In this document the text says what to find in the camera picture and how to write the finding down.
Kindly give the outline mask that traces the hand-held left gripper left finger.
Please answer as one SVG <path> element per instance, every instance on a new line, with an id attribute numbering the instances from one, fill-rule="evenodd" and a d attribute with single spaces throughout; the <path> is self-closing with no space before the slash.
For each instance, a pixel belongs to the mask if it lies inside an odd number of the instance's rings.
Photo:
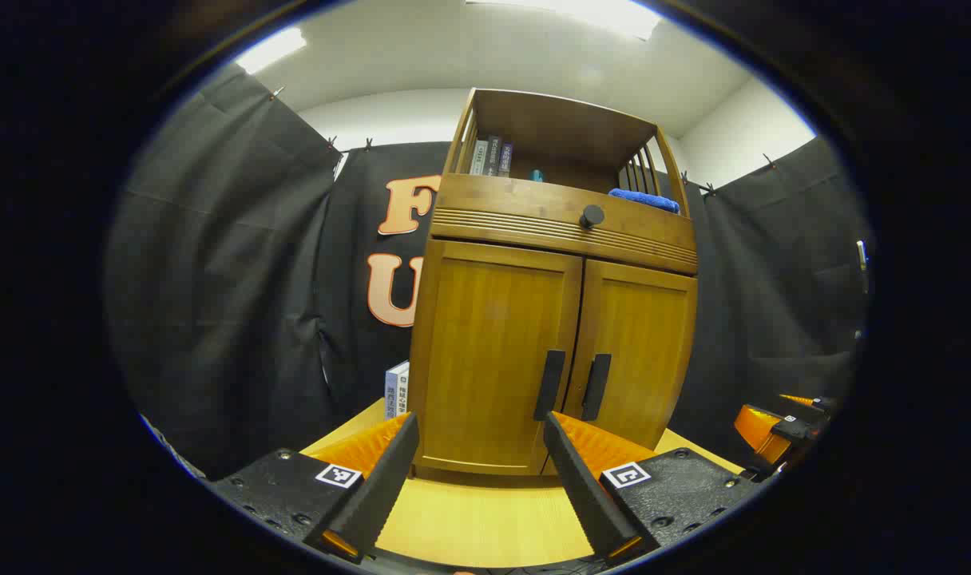
<path id="1" fill-rule="evenodd" d="M 322 449 L 275 450 L 211 487 L 286 539 L 358 564 L 393 512 L 418 442 L 416 416 L 400 414 Z"/>

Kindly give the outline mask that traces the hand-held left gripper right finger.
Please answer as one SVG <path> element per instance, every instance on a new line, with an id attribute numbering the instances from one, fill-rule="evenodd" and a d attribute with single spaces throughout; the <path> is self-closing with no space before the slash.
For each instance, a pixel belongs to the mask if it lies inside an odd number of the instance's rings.
<path id="1" fill-rule="evenodd" d="M 593 553 L 624 564 L 676 545 L 755 497 L 762 484 L 690 448 L 654 454 L 550 411 L 544 444 Z"/>

